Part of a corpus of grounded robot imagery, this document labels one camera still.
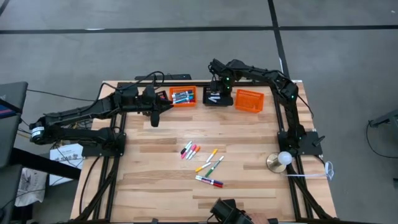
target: white paper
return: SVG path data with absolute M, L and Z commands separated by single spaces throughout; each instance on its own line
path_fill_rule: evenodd
M 50 150 L 50 159 L 52 161 L 59 161 L 68 166 L 72 166 L 81 169 L 83 167 L 83 158 L 81 156 L 81 152 L 83 151 L 83 146 L 79 144 L 70 144 L 66 146 L 61 146 L 57 149 Z M 71 181 L 69 178 L 60 177 L 57 175 L 50 175 L 50 185 L 58 185 L 65 182 Z
M 16 198 L 14 205 L 22 207 L 36 201 L 43 202 L 46 178 L 47 173 L 45 172 L 23 168 L 17 192 L 17 195 L 20 196 Z

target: gray floor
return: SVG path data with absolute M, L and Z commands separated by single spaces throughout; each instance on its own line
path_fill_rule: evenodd
M 398 24 L 395 0 L 274 0 L 280 26 Z M 0 29 L 92 29 L 177 26 L 269 26 L 263 0 L 11 0 Z M 398 163 L 370 151 L 365 127 L 398 105 L 398 30 L 283 31 L 290 76 L 304 81 L 325 159 L 333 162 L 330 182 L 343 220 L 396 223 Z M 279 69 L 272 31 L 141 34 L 0 35 L 1 83 L 28 81 L 29 88 L 94 98 L 103 80 L 132 80 L 154 70 L 210 78 L 212 58 L 233 58 Z M 84 103 L 29 93 L 23 118 Z M 371 129 L 380 153 L 398 156 L 388 126 Z M 24 138 L 16 146 L 48 152 Z M 76 182 L 52 187 L 35 206 L 41 223 L 65 221 Z

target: white label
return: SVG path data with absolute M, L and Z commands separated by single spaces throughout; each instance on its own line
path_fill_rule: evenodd
M 44 131 L 44 127 L 37 127 L 37 128 L 32 129 L 32 133 L 34 133 L 36 131 Z
M 36 131 L 36 132 L 32 133 L 32 137 L 39 135 L 39 134 L 40 134 L 40 131 Z

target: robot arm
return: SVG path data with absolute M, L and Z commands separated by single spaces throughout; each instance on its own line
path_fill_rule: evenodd
M 35 123 L 29 125 L 29 129 L 32 130 L 30 141 L 39 145 L 51 144 L 60 140 L 78 141 L 86 152 L 91 151 L 91 153 L 85 153 L 85 156 L 99 155 L 100 153 L 104 155 L 102 152 L 106 154 L 106 152 L 111 152 L 115 146 L 124 145 L 123 133 L 115 133 L 111 128 L 81 130 L 64 128 L 64 126 L 92 118 L 109 119 L 118 113 L 143 112 L 144 115 L 150 116 L 151 125 L 157 127 L 159 115 L 172 107 L 171 101 L 163 100 L 155 94 L 153 85 L 146 86 L 142 95 L 139 95 L 137 86 L 132 85 L 123 90 L 116 89 L 114 93 L 96 100 L 92 105 L 45 114 Z
M 230 95 L 236 81 L 242 77 L 269 84 L 272 94 L 284 106 L 289 130 L 287 131 L 286 146 L 299 148 L 299 141 L 306 135 L 304 127 L 300 124 L 296 100 L 299 89 L 290 79 L 283 76 L 280 71 L 266 70 L 247 66 L 240 60 L 232 60 L 226 65 L 213 59 L 209 71 L 218 75 L 219 80 L 212 80 L 212 90 L 218 90 L 221 95 Z

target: orange plastic bin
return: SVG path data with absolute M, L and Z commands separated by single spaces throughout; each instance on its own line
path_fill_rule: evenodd
M 237 110 L 258 113 L 264 106 L 264 94 L 249 90 L 237 90 L 235 108 Z
M 184 86 L 184 87 L 170 87 L 170 100 L 172 99 L 173 93 L 180 93 L 183 91 L 192 90 L 193 92 L 193 102 L 191 103 L 174 103 L 174 107 L 186 107 L 186 106 L 196 106 L 197 105 L 197 87 L 196 86 Z

